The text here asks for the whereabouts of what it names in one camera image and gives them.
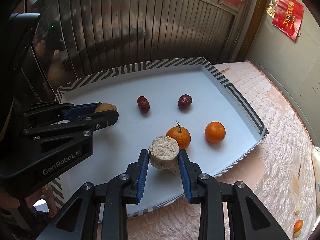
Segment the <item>person's left hand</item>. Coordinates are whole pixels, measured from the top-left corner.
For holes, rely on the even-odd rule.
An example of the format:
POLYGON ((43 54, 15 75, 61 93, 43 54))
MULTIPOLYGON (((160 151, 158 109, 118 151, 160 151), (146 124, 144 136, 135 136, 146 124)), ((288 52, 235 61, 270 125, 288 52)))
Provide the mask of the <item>person's left hand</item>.
POLYGON ((3 189, 0 189, 0 208, 2 209, 16 209, 20 205, 18 199, 8 195, 3 189))

